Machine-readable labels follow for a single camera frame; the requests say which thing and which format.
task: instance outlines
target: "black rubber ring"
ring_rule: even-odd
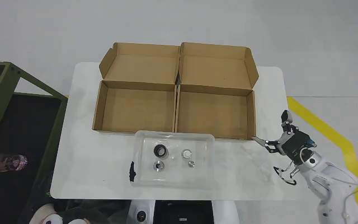
[[[159,155],[159,151],[160,151],[161,149],[164,149],[163,155]],[[158,145],[156,145],[155,148],[154,148],[154,154],[155,154],[155,156],[157,156],[158,158],[163,158],[164,156],[167,155],[167,152],[168,152],[168,151],[167,151],[167,148],[166,148],[164,145],[162,145],[162,144],[158,144]]]

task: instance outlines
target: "green metal frame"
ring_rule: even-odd
[[[28,82],[34,84],[35,86],[43,89],[48,92],[52,96],[49,95],[38,95],[38,94],[21,94],[15,93],[15,88],[20,80],[23,78]],[[36,202],[37,193],[40,191],[42,179],[41,177],[45,176],[47,172],[49,172],[49,168],[53,164],[56,158],[57,147],[59,144],[62,125],[65,117],[65,111],[67,107],[68,98],[58,91],[54,90],[50,86],[41,82],[37,78],[28,74],[18,66],[14,65],[10,62],[0,62],[0,120],[2,120],[6,108],[11,100],[13,94],[20,95],[31,95],[31,96],[40,96],[40,97],[56,97],[61,100],[61,104],[59,110],[57,112],[54,125],[51,130],[50,137],[48,139],[46,149],[44,151],[43,158],[41,160],[40,167],[38,169],[36,178],[34,180],[30,196],[27,200],[27,204],[25,205],[25,209],[33,208],[34,203]]]
[[[58,91],[54,90],[45,83],[41,82],[34,76],[28,74],[18,66],[10,62],[0,62],[0,67],[3,67],[3,71],[0,74],[0,96],[2,98],[0,103],[0,120],[4,116],[7,105],[10,102],[11,96],[14,93],[20,78],[27,80],[38,88],[41,88],[49,94],[53,95],[54,97],[67,102],[67,97],[60,94]]]

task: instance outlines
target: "metal bearing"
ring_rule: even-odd
[[[158,158],[165,158],[168,155],[168,150],[164,145],[158,144],[154,148],[154,154]]]
[[[153,164],[153,168],[155,169],[156,172],[159,172],[159,171],[162,171],[164,170],[164,163],[160,160],[156,161],[154,164]]]

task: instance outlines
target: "yellow floor line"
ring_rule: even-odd
[[[319,119],[316,115],[311,113],[304,106],[299,104],[292,97],[287,97],[287,102],[289,109],[300,116],[304,121],[310,124],[314,129],[323,134],[326,138],[328,138],[333,144],[338,146],[343,153],[343,158],[345,160],[347,169],[351,171],[354,175],[358,176],[358,160],[356,157],[356,153],[353,148],[353,144],[348,141],[341,134],[336,132],[333,128],[331,128],[324,121]],[[356,201],[358,202],[358,194],[355,195]]]

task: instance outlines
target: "cardboard box lid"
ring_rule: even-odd
[[[103,80],[174,84],[180,47],[114,43],[102,62]]]
[[[181,84],[252,89],[258,72],[250,48],[182,43]]]

